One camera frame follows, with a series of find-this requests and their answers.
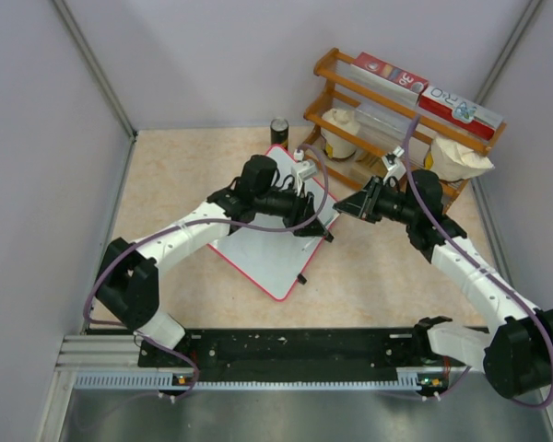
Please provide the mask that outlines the pink framed whiteboard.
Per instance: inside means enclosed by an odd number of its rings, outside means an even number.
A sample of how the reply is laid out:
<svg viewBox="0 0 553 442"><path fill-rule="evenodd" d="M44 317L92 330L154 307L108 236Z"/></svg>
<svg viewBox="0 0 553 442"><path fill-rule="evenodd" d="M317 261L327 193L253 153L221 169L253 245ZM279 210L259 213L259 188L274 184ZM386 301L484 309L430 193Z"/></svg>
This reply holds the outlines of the pink framed whiteboard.
<svg viewBox="0 0 553 442"><path fill-rule="evenodd" d="M276 161L281 174L279 183L282 182L295 163L293 156L280 145L272 145L265 154ZM317 209L324 196L324 186L315 178L305 181L305 184L306 190L314 194L314 208ZM318 215L328 229L339 217L333 208L336 202L328 190L326 204ZM252 225L277 228L282 227L283 223L279 217L257 215ZM283 301L298 283L297 276L305 272L315 252L325 243L322 242L315 250L303 252L302 247L310 239L295 237L290 232L269 233L242 228L226 238L212 242L208 247L274 300Z"/></svg>

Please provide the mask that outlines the white marker pen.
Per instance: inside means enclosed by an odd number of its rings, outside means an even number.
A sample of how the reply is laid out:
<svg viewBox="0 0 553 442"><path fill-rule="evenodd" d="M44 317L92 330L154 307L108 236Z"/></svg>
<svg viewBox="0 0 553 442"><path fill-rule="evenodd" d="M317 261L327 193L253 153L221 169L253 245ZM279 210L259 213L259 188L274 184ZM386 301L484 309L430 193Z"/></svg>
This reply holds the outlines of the white marker pen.
<svg viewBox="0 0 553 442"><path fill-rule="evenodd" d="M315 250L322 242L331 243L334 240L334 236L331 232L327 232L326 235L319 237L319 238L312 238L310 239L303 247L302 251L305 252L307 250Z"/></svg>

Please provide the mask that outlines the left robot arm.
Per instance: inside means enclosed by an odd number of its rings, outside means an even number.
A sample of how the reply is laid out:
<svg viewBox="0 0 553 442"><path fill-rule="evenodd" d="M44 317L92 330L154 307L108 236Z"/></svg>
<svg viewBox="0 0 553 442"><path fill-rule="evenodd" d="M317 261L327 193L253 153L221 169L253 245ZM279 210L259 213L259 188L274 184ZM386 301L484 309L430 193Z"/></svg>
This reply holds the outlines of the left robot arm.
<svg viewBox="0 0 553 442"><path fill-rule="evenodd" d="M115 239L105 251L91 295L128 331L156 343L169 364L184 363L191 345L184 338L184 327L160 305L161 276L205 245L242 227L253 228L257 215L280 218L280 233L330 239L318 218L323 205L305 189L306 180L316 173L316 164L302 155L286 177L273 158L251 156L238 177L189 215L146 238Z"/></svg>

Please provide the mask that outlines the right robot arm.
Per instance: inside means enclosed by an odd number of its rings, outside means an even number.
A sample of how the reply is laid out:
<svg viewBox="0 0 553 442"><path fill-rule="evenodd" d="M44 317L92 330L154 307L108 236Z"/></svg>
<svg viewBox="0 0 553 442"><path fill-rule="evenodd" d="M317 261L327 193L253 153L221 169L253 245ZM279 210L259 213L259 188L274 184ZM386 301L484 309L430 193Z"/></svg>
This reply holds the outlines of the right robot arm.
<svg viewBox="0 0 553 442"><path fill-rule="evenodd" d="M444 317L425 318L413 330L412 354L422 364L448 356L482 372L506 399L548 387L553 392L553 308L518 294L478 254L466 232L443 212L442 186L430 170L408 176L400 191L373 177L335 210L375 224L405 226L410 244L444 273L484 318L476 331Z"/></svg>

